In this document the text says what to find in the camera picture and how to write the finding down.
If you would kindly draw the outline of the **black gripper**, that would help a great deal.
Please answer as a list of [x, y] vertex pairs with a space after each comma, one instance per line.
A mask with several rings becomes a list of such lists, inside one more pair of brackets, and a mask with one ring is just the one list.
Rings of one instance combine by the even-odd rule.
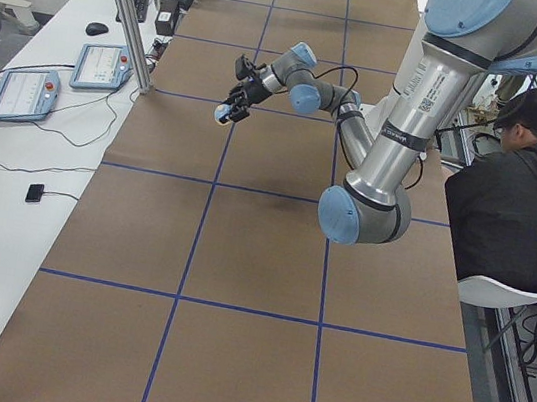
[[230, 121], [237, 123], [250, 115], [250, 107], [261, 103], [264, 99], [265, 88], [261, 81], [245, 80], [229, 91], [229, 96], [223, 103], [231, 105]]

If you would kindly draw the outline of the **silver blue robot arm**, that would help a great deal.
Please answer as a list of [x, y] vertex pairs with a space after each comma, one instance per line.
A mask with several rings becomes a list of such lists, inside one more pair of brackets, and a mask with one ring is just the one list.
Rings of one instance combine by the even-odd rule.
[[537, 73], [537, 0], [428, 0], [399, 71], [370, 128], [353, 88], [316, 78], [309, 45], [271, 64], [235, 63], [238, 83], [215, 110], [220, 124], [286, 91], [299, 114], [326, 111], [336, 123], [350, 171], [319, 199], [325, 236], [343, 245], [387, 243], [407, 230], [411, 203], [403, 180], [443, 120], [457, 111], [475, 75]]

